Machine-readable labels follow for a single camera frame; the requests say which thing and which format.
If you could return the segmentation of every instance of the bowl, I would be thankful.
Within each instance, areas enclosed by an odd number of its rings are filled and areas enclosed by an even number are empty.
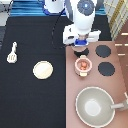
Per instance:
[[[87,64],[86,70],[81,70],[81,62],[85,62]],[[80,58],[78,58],[75,62],[75,72],[82,77],[85,77],[89,74],[89,72],[92,69],[92,62],[85,56],[81,55]]]
[[[107,126],[114,118],[112,97],[99,87],[87,87],[76,98],[76,112],[87,125],[95,128]]]

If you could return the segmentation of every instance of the black tablecloth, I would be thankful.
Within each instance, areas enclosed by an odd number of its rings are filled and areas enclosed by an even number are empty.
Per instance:
[[[0,128],[66,128],[65,48],[51,44],[56,17],[12,17],[7,21],[0,52]],[[66,17],[58,23],[56,47],[63,45],[62,32],[70,24]],[[17,42],[18,61],[6,61],[12,43]],[[33,75],[39,61],[49,61],[53,74],[46,80]]]

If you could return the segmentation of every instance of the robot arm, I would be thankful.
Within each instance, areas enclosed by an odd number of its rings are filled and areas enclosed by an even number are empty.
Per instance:
[[[101,31],[91,32],[91,28],[95,18],[95,8],[99,9],[101,4],[103,0],[65,0],[66,15],[74,24],[65,27],[64,44],[74,43],[75,46],[84,46],[89,42],[98,41]]]

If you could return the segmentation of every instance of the black circular pad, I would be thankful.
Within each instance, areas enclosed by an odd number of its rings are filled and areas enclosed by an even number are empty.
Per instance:
[[[99,45],[96,48],[96,54],[102,58],[105,58],[111,54],[111,49],[106,45]]]
[[[100,74],[103,76],[112,76],[115,72],[114,66],[109,62],[102,62],[98,66]]]

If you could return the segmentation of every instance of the wall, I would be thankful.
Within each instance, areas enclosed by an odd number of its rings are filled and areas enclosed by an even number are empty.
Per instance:
[[[128,0],[104,0],[104,6],[111,36],[115,40],[128,19]]]

